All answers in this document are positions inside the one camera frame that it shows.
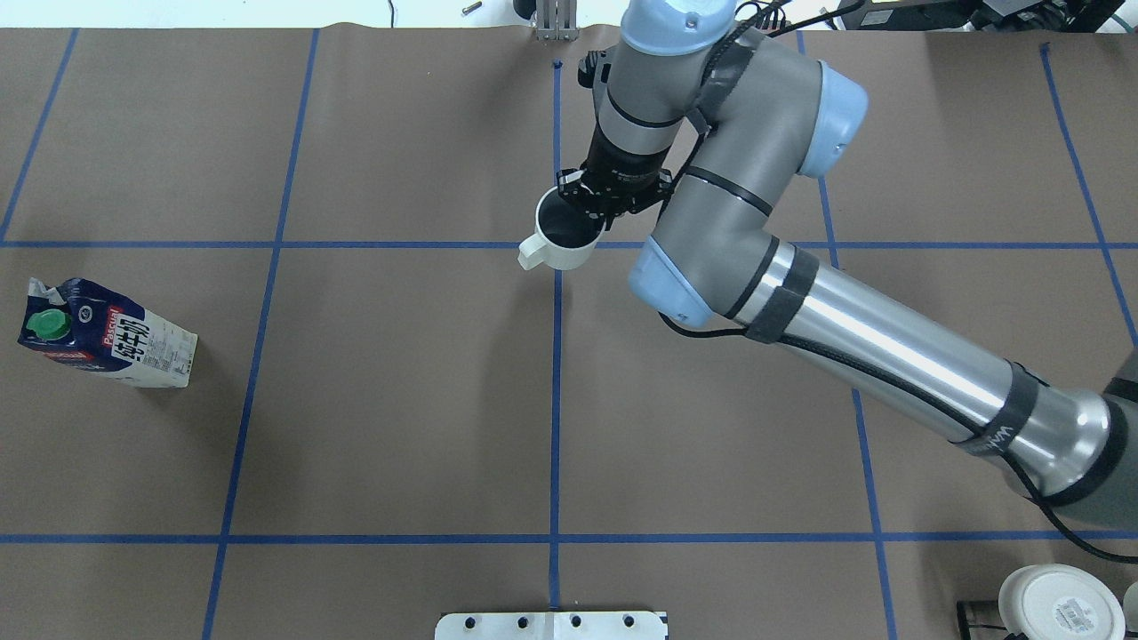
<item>light blue cap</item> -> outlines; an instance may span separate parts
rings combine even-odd
[[[734,0],[632,0],[620,35],[642,54],[683,56],[710,47],[734,22]]]
[[[715,314],[651,236],[628,274],[628,286],[652,309],[691,327],[702,327]]]
[[[798,172],[809,178],[822,178],[833,169],[846,146],[853,140],[865,113],[869,109],[869,96],[865,89],[830,68],[822,65],[822,99],[818,102],[818,117],[814,122],[814,137],[806,159]]]

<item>metal bracket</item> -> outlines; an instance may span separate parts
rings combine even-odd
[[[668,640],[662,612],[450,614],[435,640]]]
[[[577,40],[577,0],[537,0],[536,36],[538,40]]]

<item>green bottle cap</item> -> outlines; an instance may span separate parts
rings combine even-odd
[[[27,328],[41,340],[58,340],[71,331],[71,315],[58,309],[33,313],[27,319]]]

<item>red label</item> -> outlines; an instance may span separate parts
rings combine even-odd
[[[115,327],[118,325],[118,315],[123,312],[117,306],[107,307],[107,327],[102,330],[102,346],[115,344]]]
[[[44,358],[50,358],[56,362],[74,362],[76,360],[88,361],[94,360],[94,356],[85,351],[52,351],[43,354]]]

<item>cup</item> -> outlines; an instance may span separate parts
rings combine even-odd
[[[600,238],[596,222],[566,202],[554,187],[537,202],[534,235],[518,245],[518,263],[526,271],[543,262],[558,271],[577,269]]]

